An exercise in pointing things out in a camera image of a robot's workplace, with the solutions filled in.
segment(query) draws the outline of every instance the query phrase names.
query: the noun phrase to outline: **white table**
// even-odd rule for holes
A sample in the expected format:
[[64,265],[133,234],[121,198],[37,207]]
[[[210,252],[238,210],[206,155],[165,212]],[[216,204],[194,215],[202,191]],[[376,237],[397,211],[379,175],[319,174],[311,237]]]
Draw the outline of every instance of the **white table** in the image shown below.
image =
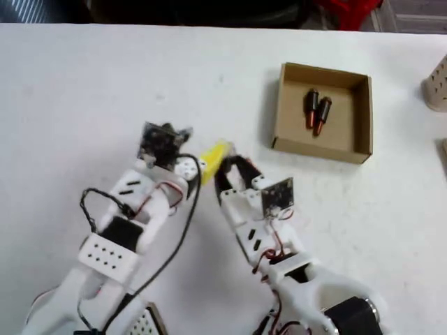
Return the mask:
[[[65,277],[89,231],[82,189],[114,184],[148,120],[193,126],[185,151],[226,138],[273,179],[293,175],[307,248],[381,292],[399,333],[445,334],[447,181],[435,140],[447,137],[447,114],[425,107],[419,84],[446,50],[447,36],[0,25],[1,333],[18,332],[32,299]],[[366,164],[265,147],[286,61],[372,76]],[[182,252],[145,295],[173,335],[250,334],[273,297],[212,185],[199,204]],[[94,197],[89,206],[105,209]],[[138,283],[183,221],[164,227]]]

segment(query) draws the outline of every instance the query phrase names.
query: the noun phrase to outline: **robotic arm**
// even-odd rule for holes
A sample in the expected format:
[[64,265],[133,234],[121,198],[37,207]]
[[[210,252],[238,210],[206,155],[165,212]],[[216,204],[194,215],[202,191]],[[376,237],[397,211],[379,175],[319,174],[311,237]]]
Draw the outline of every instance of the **robotic arm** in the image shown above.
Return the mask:
[[[141,256],[161,226],[195,191],[179,246],[186,234],[197,203],[201,174],[207,170],[205,161],[179,153],[190,134],[189,129],[175,132],[170,124],[146,124],[137,161],[112,190],[84,191],[80,205],[91,234],[81,245],[76,265],[48,303],[31,315],[22,335],[52,334],[69,321],[76,323],[75,334],[104,334],[107,328],[107,334],[132,334],[136,325],[139,334],[165,334],[160,325],[149,327],[148,322],[154,321],[149,313],[153,309],[147,308],[138,296],[155,276],[132,295],[128,290]],[[85,206],[90,193],[112,200],[98,224]]]
[[[238,170],[245,187],[228,175]],[[332,273],[303,248],[290,224],[293,180],[275,183],[241,156],[225,159],[215,176],[223,213],[253,273],[277,304],[254,335],[388,335],[387,308],[374,291]]]

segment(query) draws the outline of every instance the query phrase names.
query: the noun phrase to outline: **yellow block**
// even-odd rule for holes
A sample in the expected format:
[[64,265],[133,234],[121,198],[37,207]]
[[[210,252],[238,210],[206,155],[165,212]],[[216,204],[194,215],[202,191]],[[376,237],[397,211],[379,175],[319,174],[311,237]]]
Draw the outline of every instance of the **yellow block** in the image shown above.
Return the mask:
[[207,163],[207,167],[202,173],[202,185],[205,185],[217,173],[222,160],[227,157],[232,146],[229,142],[219,141],[200,157],[201,160]]

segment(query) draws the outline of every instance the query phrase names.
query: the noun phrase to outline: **plastic part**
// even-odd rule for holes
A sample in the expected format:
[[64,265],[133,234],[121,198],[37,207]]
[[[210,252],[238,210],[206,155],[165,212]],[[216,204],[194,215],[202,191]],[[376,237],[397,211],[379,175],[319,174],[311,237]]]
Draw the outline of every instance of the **plastic part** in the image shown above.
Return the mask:
[[[207,169],[207,163],[200,159],[199,160],[200,169],[202,174]],[[193,181],[197,176],[197,167],[194,159],[189,157],[181,157],[177,159],[177,163],[175,164],[174,173],[181,176],[187,181]]]
[[97,272],[124,284],[137,266],[139,256],[97,234],[91,234],[78,260]]
[[447,56],[422,83],[425,103],[437,112],[447,112]]
[[202,185],[205,185],[217,173],[222,160],[228,155],[232,147],[231,143],[220,141],[200,157],[206,163],[202,174]]
[[126,335],[168,335],[155,304],[149,303]]

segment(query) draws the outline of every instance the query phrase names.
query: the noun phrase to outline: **open cardboard box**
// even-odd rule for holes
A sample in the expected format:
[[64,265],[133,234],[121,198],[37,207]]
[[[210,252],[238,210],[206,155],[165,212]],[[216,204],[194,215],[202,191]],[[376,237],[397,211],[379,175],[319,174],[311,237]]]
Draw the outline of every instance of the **open cardboard box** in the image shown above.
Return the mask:
[[[306,129],[305,96],[317,89],[332,106],[318,137]],[[286,63],[281,82],[272,148],[361,164],[372,155],[371,78],[327,68]]]

